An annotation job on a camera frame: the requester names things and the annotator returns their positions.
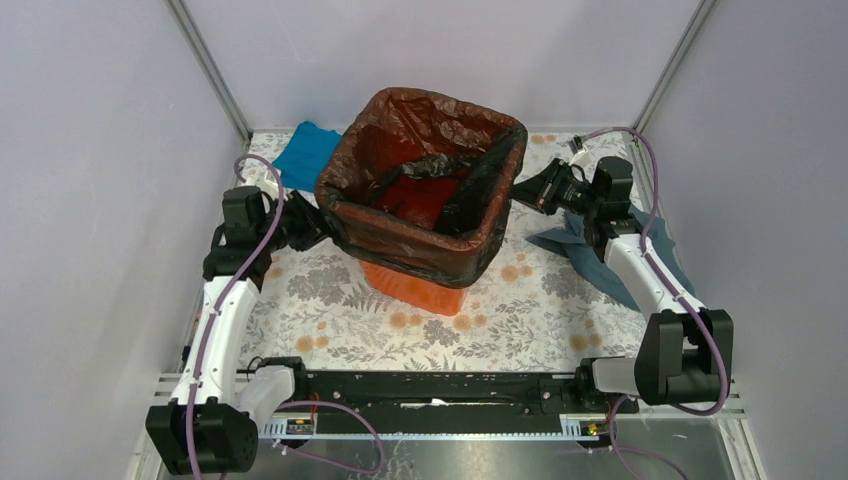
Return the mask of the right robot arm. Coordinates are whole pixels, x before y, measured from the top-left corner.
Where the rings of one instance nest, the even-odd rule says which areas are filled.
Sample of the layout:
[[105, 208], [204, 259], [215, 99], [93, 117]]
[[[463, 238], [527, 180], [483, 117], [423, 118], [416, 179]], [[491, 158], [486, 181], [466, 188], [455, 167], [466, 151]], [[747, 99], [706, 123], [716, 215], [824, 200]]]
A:
[[662, 262], [647, 227], [630, 212], [628, 161], [602, 158], [592, 180], [576, 173], [555, 159], [514, 185], [511, 197], [546, 215], [565, 209], [582, 216], [587, 244], [627, 289], [646, 329], [635, 357], [594, 358], [581, 365], [575, 402], [597, 412], [613, 394], [624, 394], [695, 415], [718, 412], [730, 393], [732, 319], [687, 292]]

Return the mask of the black trash bag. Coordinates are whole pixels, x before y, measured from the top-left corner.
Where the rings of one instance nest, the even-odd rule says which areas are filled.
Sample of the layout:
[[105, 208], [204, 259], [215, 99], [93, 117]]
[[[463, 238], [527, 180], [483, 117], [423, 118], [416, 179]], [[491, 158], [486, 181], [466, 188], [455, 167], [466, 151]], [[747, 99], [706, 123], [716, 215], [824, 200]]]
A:
[[516, 118], [411, 87], [377, 92], [344, 132], [314, 195], [349, 255], [444, 287], [498, 253], [528, 132]]

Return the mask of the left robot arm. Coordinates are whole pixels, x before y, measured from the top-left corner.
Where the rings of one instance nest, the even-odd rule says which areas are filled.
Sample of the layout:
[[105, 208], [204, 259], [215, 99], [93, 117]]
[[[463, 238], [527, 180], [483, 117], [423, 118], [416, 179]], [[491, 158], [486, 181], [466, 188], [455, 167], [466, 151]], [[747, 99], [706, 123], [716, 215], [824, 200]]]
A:
[[276, 198], [257, 186], [236, 187], [224, 193], [222, 211], [202, 265], [202, 307], [183, 373], [145, 422], [172, 475], [249, 471], [276, 408], [296, 411], [310, 397], [308, 381], [286, 366], [260, 366], [238, 390], [237, 363], [273, 253], [317, 245], [328, 235], [326, 222], [297, 190]]

